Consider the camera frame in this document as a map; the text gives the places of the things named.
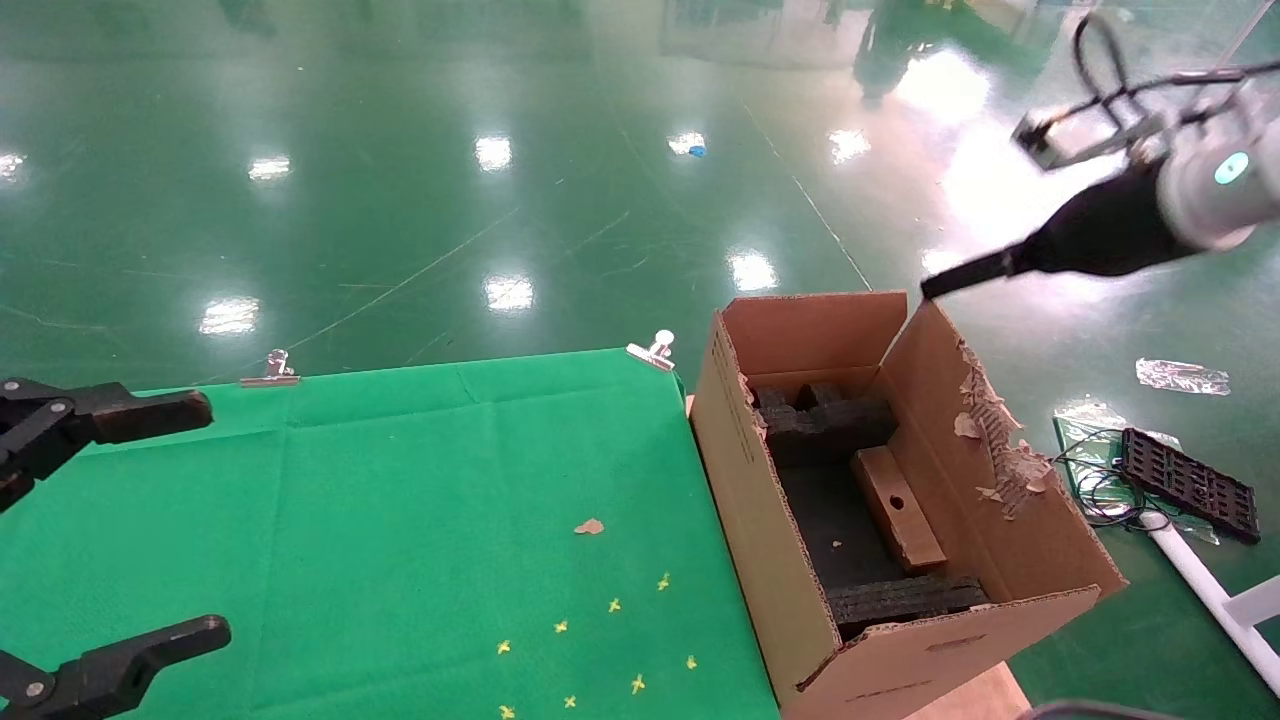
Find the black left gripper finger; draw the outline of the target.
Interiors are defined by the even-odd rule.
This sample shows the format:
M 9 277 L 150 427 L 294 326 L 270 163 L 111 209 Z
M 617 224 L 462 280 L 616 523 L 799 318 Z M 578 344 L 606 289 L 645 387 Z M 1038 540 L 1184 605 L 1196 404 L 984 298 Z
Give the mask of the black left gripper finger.
M 1 511 L 90 445 L 124 445 L 212 424 L 207 396 L 195 389 L 148 397 L 120 383 L 73 389 L 13 377 L 1 387 Z
M 136 710 L 155 676 L 230 643 L 220 615 L 206 615 L 91 650 L 47 673 L 1 652 L 3 719 L 110 719 Z

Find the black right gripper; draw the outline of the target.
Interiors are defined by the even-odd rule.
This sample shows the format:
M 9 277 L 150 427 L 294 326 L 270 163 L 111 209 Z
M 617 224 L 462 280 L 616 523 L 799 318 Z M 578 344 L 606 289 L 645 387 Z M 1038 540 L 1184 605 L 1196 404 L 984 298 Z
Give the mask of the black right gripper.
M 1198 254 L 1181 242 L 1158 197 L 1165 160 L 1130 165 L 1070 197 L 1024 241 L 928 275 L 922 297 L 950 293 L 1028 272 L 1129 275 Z

